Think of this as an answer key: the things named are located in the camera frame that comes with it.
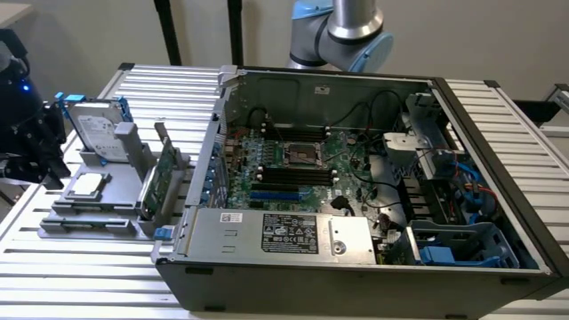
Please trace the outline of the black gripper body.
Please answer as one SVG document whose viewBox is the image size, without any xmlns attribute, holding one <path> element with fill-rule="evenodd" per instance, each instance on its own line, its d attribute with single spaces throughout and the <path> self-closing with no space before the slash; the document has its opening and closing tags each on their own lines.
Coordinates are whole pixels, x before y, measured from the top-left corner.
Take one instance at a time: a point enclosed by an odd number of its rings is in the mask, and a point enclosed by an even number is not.
<svg viewBox="0 0 569 320">
<path fill-rule="evenodd" d="M 42 142 L 44 100 L 22 68 L 1 71 L 1 153 L 30 154 Z"/>
</svg>

